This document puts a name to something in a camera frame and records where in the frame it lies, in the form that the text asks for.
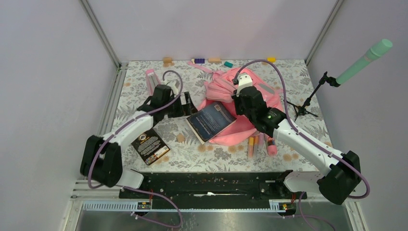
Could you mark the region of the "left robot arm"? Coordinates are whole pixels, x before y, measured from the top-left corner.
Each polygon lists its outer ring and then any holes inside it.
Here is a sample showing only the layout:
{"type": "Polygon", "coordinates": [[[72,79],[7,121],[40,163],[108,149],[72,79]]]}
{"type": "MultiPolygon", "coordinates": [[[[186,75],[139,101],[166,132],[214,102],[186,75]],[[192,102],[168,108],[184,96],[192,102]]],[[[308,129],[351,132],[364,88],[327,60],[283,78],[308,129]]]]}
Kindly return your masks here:
{"type": "Polygon", "coordinates": [[[196,112],[189,92],[175,94],[170,86],[159,84],[129,121],[115,131],[87,139],[80,174],[101,186],[130,187],[136,197],[145,197],[149,193],[148,183],[141,173],[123,166],[122,152],[165,117],[190,116],[196,112]]]}

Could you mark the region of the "blue Nineteen Eighty-Four book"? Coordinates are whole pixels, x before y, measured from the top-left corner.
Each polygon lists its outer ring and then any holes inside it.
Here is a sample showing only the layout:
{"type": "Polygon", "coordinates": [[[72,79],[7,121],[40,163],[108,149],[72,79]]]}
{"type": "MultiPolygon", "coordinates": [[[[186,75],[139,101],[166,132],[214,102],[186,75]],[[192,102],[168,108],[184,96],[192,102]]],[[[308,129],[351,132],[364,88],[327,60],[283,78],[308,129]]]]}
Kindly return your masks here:
{"type": "Polygon", "coordinates": [[[222,102],[206,105],[186,118],[187,123],[201,144],[205,144],[236,121],[222,102]]]}

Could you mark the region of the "black paperback book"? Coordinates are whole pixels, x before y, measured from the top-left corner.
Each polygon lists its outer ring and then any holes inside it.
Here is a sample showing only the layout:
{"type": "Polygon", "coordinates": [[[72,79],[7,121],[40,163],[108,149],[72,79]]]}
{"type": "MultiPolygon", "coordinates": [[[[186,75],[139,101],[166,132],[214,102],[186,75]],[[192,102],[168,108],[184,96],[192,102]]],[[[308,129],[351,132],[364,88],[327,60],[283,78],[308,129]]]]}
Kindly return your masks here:
{"type": "Polygon", "coordinates": [[[170,151],[169,146],[153,128],[139,135],[131,145],[148,166],[170,151]]]}

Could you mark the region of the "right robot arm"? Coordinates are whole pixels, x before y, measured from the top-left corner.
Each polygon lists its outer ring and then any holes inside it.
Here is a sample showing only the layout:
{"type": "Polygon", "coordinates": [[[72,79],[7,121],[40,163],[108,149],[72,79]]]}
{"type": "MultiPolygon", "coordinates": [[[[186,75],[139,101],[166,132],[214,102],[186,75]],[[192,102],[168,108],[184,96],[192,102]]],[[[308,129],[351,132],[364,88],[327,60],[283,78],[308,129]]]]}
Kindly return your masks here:
{"type": "Polygon", "coordinates": [[[278,196],[288,198],[294,192],[320,193],[333,204],[341,205],[361,182],[357,154],[325,147],[284,112],[268,107],[256,87],[235,90],[232,99],[238,115],[246,116],[261,133],[295,149],[318,169],[317,173],[285,171],[276,185],[278,196]]]}

